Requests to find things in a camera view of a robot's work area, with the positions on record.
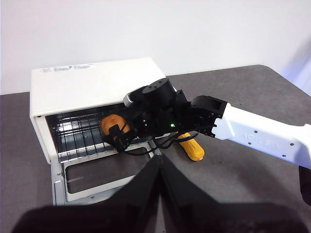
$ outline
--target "cable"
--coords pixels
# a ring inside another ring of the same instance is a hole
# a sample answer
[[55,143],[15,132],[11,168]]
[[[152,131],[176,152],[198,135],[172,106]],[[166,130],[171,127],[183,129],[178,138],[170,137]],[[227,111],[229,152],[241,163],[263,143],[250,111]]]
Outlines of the cable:
[[182,138],[177,138],[177,139],[174,139],[176,142],[180,143],[180,142],[186,142],[186,141],[189,141],[191,139],[194,139],[197,135],[199,135],[200,131],[196,132],[195,134],[193,135],[190,135],[190,136],[187,136],[187,137],[182,137]]
[[169,137],[168,139],[166,139],[164,142],[162,142],[161,144],[159,144],[158,146],[156,146],[156,147],[154,147],[154,148],[152,148],[151,150],[149,150],[149,151],[146,151],[146,152],[142,152],[142,153],[131,153],[131,152],[129,152],[129,151],[124,151],[125,153],[127,153],[127,154],[129,154],[129,155],[136,155],[136,156],[139,156],[139,155],[145,155],[145,154],[148,154],[148,153],[150,153],[150,152],[153,152],[153,151],[155,151],[156,149],[158,149],[158,148],[160,148],[161,149],[161,147],[159,147],[159,146],[162,146],[162,145],[164,145],[165,143],[167,143],[169,140],[171,140],[171,139],[173,139],[174,137],[178,137],[179,135],[181,135],[181,133],[176,133],[176,134],[174,134],[173,136],[171,136],[171,137]]

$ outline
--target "wire rack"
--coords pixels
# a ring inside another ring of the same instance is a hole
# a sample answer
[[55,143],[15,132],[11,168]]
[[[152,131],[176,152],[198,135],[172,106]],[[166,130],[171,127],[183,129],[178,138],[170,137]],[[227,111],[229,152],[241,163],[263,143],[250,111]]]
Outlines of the wire rack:
[[[55,126],[57,153],[59,162],[115,150],[103,141],[101,119],[104,113],[67,117],[58,120]],[[131,144],[147,141],[147,138],[136,138]]]

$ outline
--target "table surface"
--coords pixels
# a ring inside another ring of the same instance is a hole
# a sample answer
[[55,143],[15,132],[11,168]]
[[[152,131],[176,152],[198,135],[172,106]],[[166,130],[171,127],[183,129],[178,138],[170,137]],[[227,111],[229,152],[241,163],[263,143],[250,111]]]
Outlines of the table surface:
[[[311,97],[269,67],[256,65],[169,76],[191,100],[210,95],[292,125],[311,124]],[[272,202],[298,211],[311,231],[311,207],[299,191],[298,166],[228,140],[199,135],[206,155],[191,161],[178,144],[163,151],[219,202]],[[50,166],[29,120],[29,93],[1,96],[1,232],[27,210],[52,204]],[[161,205],[156,232],[165,232]]]

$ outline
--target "label sticker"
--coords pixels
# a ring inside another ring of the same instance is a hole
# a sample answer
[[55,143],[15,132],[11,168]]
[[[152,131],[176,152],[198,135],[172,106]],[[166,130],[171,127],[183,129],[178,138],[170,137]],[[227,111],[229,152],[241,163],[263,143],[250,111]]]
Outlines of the label sticker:
[[47,72],[58,72],[64,70],[71,70],[71,69],[87,69],[94,67],[94,63],[90,64],[79,64],[79,65],[71,65],[71,66],[64,66],[64,67],[50,67],[50,68],[43,68],[39,72],[40,73],[47,73]]
[[81,65],[74,65],[75,69],[86,69],[86,68],[91,68],[94,67],[95,64],[81,64]]
[[54,71],[64,71],[64,70],[70,70],[73,69],[73,66],[65,66],[65,67],[54,67]]
[[54,72],[54,68],[53,67],[44,68],[44,69],[41,69],[39,72],[40,73]]

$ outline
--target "white toaster oven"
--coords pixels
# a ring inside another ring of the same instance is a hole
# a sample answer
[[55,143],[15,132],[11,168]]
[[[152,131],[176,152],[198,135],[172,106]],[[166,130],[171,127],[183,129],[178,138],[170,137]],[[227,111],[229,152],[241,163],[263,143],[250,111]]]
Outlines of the white toaster oven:
[[[151,58],[32,71],[30,119],[51,165],[55,205],[105,200],[147,163],[153,153],[130,156],[105,143],[100,121],[109,114],[126,119],[123,97],[164,77]],[[153,146],[137,138],[129,149]]]

